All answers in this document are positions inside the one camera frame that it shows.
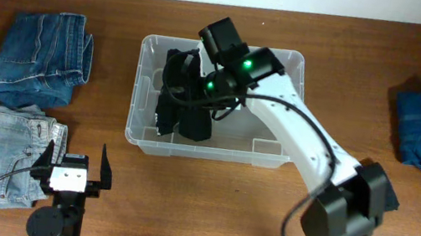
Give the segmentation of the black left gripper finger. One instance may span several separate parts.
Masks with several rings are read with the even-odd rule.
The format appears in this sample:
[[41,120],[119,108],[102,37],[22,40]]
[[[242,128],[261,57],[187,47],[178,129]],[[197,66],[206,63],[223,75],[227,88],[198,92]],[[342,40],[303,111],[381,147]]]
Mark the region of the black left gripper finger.
[[30,170],[32,178],[43,179],[49,177],[52,170],[52,159],[54,154],[54,141],[50,141],[44,153],[36,160]]
[[111,190],[112,170],[107,156],[107,146],[102,147],[102,158],[100,164],[100,189]]

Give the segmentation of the black garment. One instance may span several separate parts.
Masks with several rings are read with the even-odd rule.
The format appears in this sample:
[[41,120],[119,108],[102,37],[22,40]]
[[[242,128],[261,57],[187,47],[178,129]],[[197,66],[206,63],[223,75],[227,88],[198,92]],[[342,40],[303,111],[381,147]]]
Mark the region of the black garment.
[[178,130],[180,136],[195,142],[211,138],[210,110],[179,103],[200,100],[203,96],[201,61],[198,53],[198,49],[168,51],[162,71],[163,86],[155,108],[158,136],[166,136]]

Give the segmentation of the dark blue jeans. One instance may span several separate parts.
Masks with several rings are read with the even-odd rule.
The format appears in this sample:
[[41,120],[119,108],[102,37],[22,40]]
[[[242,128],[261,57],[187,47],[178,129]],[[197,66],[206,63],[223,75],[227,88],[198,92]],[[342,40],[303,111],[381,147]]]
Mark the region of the dark blue jeans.
[[0,48],[0,102],[11,108],[70,104],[90,80],[94,38],[77,13],[20,13]]

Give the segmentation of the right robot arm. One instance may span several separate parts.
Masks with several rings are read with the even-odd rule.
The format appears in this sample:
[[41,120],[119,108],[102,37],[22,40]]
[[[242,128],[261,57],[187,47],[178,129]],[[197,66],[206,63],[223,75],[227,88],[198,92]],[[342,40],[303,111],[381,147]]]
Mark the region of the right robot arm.
[[125,136],[147,155],[295,165],[305,236],[372,236],[394,197],[377,163],[361,164],[304,102],[304,58],[246,44],[229,18],[195,40],[147,35]]

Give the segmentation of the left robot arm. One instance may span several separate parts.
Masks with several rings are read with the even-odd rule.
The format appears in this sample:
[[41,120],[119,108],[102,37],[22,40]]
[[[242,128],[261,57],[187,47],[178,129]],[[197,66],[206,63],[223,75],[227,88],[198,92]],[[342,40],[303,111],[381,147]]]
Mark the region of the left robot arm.
[[65,154],[53,163],[54,141],[33,164],[30,176],[43,193],[51,195],[52,205],[35,210],[27,221],[28,236],[80,236],[85,215],[85,199],[98,198],[104,183],[88,179],[89,158]]

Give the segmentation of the clear plastic storage container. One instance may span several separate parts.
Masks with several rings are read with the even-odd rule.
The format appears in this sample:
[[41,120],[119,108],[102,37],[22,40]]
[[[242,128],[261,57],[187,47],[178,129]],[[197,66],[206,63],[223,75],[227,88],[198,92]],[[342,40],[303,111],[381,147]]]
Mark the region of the clear plastic storage container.
[[212,123],[211,138],[192,141],[177,132],[159,136],[155,109],[162,87],[162,71],[170,49],[196,49],[199,41],[148,35],[141,43],[139,64],[125,127],[126,139],[152,156],[183,156],[215,161],[242,162],[277,168],[290,162],[268,127],[246,107]]

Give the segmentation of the light blue folded jeans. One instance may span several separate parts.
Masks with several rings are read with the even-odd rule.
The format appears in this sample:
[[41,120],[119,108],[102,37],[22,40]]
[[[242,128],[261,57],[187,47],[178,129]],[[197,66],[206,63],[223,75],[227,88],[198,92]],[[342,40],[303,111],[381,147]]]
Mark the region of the light blue folded jeans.
[[[0,106],[0,176],[20,168],[31,167],[54,141],[52,162],[59,162],[65,151],[68,127],[60,124],[36,105],[11,110]],[[0,181],[0,209],[31,208],[34,202],[47,199],[39,182],[28,172]]]

